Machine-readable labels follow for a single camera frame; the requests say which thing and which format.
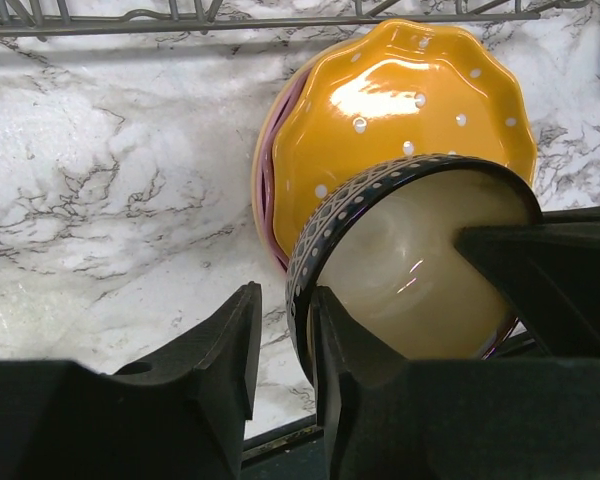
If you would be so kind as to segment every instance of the ceramic bowl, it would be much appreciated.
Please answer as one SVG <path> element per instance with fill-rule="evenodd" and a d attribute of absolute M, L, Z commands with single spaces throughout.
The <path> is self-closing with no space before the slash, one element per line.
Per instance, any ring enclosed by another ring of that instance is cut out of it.
<path fill-rule="evenodd" d="M 324 56 L 273 146 L 273 230 L 290 255 L 312 212 L 353 175 L 402 155 L 458 153 L 531 182 L 520 88 L 471 34 L 389 20 Z"/>
<path fill-rule="evenodd" d="M 289 256 L 282 251 L 273 232 L 274 173 L 271 155 L 273 141 L 282 124 L 293 111 L 293 107 L 306 84 L 311 68 L 324 55 L 342 48 L 342 46 L 349 43 L 351 41 L 347 40 L 327 48 L 302 65 L 291 76 L 267 112 L 260 135 L 258 136 L 258 141 L 256 142 L 251 170 L 251 205 L 253 217 L 261 243 L 269 252 L 276 265 L 281 267 L 284 272 L 287 270 Z"/>
<path fill-rule="evenodd" d="M 515 318 L 455 250 L 454 233 L 540 219 L 524 179 L 473 157 L 421 155 L 354 175 L 311 216 L 289 263 L 287 318 L 307 377 L 316 284 L 406 358 L 486 355 Z"/>
<path fill-rule="evenodd" d="M 284 107 L 282 108 L 277 120 L 275 122 L 271 122 L 272 127 L 265 132 L 262 146 L 257 157 L 260 170 L 258 177 L 261 178 L 262 185 L 261 188 L 256 189 L 256 193 L 259 196 L 259 198 L 256 199 L 256 202 L 262 205 L 262 230 L 264 233 L 264 239 L 266 245 L 269 247 L 269 250 L 276 257 L 284 271 L 287 270 L 289 257 L 282 251 L 273 233 L 274 175 L 273 163 L 271 161 L 271 148 L 273 147 L 273 141 L 280 130 L 280 127 L 289 117 L 294 105 L 298 101 L 308 76 L 308 69 L 300 72 L 290 87 L 285 91 L 285 94 L 281 97 L 280 103 L 284 104 Z"/>

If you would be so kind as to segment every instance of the marble countertop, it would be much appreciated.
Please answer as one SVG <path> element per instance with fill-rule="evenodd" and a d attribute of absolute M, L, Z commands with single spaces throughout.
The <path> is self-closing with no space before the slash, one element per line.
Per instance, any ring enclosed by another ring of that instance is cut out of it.
<path fill-rule="evenodd" d="M 79 13 L 166 4 L 88 3 Z M 259 16 L 351 7 L 229 4 Z M 413 0 L 394 11 L 414 5 L 448 2 Z M 600 205 L 600 0 L 540 21 L 468 28 L 522 86 L 542 206 Z M 0 358 L 68 357 L 113 372 L 253 280 L 263 287 L 264 325 L 246 436 L 310 415 L 284 279 L 251 216 L 251 154 L 293 71 L 365 31 L 0 39 Z"/>

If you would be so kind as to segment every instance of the patterned bowl rim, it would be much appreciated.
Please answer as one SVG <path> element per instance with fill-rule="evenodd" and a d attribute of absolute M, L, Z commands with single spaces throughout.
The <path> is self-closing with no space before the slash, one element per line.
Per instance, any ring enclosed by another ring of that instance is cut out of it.
<path fill-rule="evenodd" d="M 538 200 L 523 178 L 507 167 L 476 157 L 418 155 L 384 162 L 351 177 L 311 215 L 289 261 L 285 291 L 287 322 L 296 355 L 310 382 L 313 367 L 308 344 L 308 314 L 313 289 L 331 253 L 360 217 L 389 194 L 426 176 L 451 170 L 480 171 L 504 180 L 527 206 L 530 223 L 542 222 Z M 498 336 L 494 346 L 511 333 L 516 321 L 514 317 L 511 325 L 506 325 L 506 331 Z"/>

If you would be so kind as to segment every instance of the yellow bowl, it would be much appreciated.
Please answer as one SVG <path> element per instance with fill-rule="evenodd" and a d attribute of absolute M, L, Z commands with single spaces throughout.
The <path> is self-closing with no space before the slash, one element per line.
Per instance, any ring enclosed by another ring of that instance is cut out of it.
<path fill-rule="evenodd" d="M 405 155 L 458 153 L 531 183 L 536 145 L 516 79 L 467 31 L 388 20 L 314 66 L 273 146 L 273 229 L 293 246 L 322 199 Z"/>
<path fill-rule="evenodd" d="M 282 90 L 276 96 L 273 104 L 269 108 L 265 120 L 262 124 L 262 128 L 260 129 L 260 134 L 258 135 L 258 140 L 256 142 L 256 148 L 253 154 L 253 162 L 251 168 L 251 207 L 253 210 L 253 218 L 256 225 L 256 232 L 258 233 L 258 237 L 260 238 L 260 242 L 265 247 L 265 250 L 271 257 L 273 263 L 277 267 L 281 267 L 284 271 L 286 271 L 286 266 L 289 261 L 289 253 L 286 253 L 286 258 L 282 259 L 283 265 L 280 263 L 280 259 L 277 257 L 276 253 L 273 251 L 271 245 L 269 244 L 269 240 L 267 239 L 267 225 L 263 225 L 264 222 L 264 213 L 262 211 L 262 195 L 261 188 L 262 183 L 259 177 L 262 177 L 262 166 L 260 165 L 260 157 L 263 149 L 263 143 L 265 141 L 265 137 L 268 132 L 271 130 L 270 126 L 275 122 L 276 115 L 279 115 L 282 110 L 282 102 L 285 101 L 286 97 L 288 97 L 289 90 L 295 85 L 296 82 L 307 72 L 310 70 L 322 57 L 328 55 L 329 53 L 336 51 L 340 48 L 343 48 L 345 45 L 351 44 L 351 40 L 345 40 L 343 42 L 332 45 L 331 47 L 321 51 L 320 53 L 314 55 L 309 61 L 307 61 L 304 65 L 302 65 L 296 72 L 287 80 L 287 82 L 283 85 Z"/>

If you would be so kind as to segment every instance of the metal wire rack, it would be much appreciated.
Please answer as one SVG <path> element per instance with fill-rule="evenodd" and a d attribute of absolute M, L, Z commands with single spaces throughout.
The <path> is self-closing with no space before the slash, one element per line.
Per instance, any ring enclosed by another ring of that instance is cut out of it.
<path fill-rule="evenodd" d="M 138 8 L 120 16 L 73 15 L 67 0 L 56 0 L 57 11 L 43 11 L 40 0 L 0 0 L 0 37 L 38 37 L 62 35 L 96 35 L 113 33 L 153 33 L 210 30 L 235 30 L 276 27 L 308 27 L 364 25 L 380 23 L 387 18 L 405 18 L 418 22 L 497 22 L 536 20 L 542 12 L 554 8 L 580 8 L 590 0 L 540 0 L 523 6 L 522 0 L 490 0 L 468 8 L 467 0 L 449 0 L 445 12 L 414 12 L 400 15 L 389 9 L 400 0 L 384 0 L 370 7 L 363 0 L 352 0 L 349 13 L 338 16 L 253 18 L 222 12 L 224 0 L 211 0 L 204 8 L 202 0 L 192 0 L 189 11 L 182 11 L 178 0 L 164 0 L 165 11 Z M 509 6 L 502 13 L 503 6 Z"/>

